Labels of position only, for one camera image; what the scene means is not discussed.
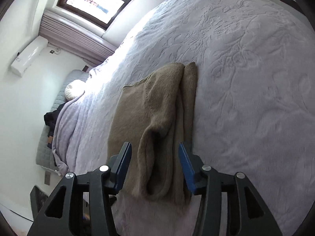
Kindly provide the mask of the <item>brown knit sweater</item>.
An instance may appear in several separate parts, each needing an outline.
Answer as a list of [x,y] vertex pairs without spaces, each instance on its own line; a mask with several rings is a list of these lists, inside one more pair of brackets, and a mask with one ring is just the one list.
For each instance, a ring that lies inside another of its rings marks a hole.
[[170,63],[123,87],[108,137],[108,155],[132,146],[123,191],[150,201],[189,202],[178,148],[191,143],[197,66]]

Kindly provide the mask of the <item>dark clothes pile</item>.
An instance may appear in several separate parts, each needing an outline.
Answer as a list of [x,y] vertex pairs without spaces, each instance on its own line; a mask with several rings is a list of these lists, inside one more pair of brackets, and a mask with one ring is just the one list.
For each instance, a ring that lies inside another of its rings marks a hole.
[[61,104],[56,110],[52,112],[48,112],[44,115],[44,122],[47,127],[49,127],[49,131],[47,134],[47,147],[52,149],[52,140],[53,140],[53,135],[55,131],[55,126],[57,123],[58,116],[60,114],[60,111],[62,108],[65,106],[65,103]]

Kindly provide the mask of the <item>white round pillow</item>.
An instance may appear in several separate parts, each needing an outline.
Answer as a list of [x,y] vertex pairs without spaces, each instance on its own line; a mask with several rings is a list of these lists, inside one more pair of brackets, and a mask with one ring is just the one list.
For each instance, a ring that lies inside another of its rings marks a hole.
[[85,82],[79,79],[76,79],[69,83],[64,91],[65,98],[68,101],[71,101],[75,98],[80,97],[85,92]]

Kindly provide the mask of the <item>lavender embossed bedspread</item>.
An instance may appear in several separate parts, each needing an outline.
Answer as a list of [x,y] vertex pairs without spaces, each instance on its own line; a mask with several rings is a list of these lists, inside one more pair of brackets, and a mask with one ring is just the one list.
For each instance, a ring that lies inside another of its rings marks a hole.
[[103,165],[123,87],[171,62],[198,69],[193,152],[244,172],[293,235],[314,203],[314,32],[269,0],[165,0],[148,12],[63,107],[60,173]]

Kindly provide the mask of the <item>mauve pleated curtain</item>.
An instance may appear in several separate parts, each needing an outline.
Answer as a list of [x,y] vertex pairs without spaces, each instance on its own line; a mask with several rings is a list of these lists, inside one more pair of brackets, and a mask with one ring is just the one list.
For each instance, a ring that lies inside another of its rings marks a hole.
[[96,34],[48,10],[42,15],[39,35],[94,67],[102,64],[116,50],[115,46]]

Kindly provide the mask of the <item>wall mounted television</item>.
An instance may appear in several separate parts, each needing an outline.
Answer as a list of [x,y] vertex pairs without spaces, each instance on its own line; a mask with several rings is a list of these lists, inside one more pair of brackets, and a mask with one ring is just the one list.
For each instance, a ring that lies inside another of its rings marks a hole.
[[38,186],[34,186],[30,192],[30,201],[31,201],[31,211],[33,219],[36,219],[36,216],[40,212],[41,208],[44,206],[48,195],[40,190]]

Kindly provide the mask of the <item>white wall air conditioner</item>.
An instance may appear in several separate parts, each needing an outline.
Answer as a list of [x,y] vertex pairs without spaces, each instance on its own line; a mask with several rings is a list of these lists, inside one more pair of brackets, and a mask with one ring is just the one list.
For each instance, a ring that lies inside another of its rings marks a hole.
[[12,73],[22,77],[32,62],[48,45],[48,40],[42,36],[35,38],[12,62]]

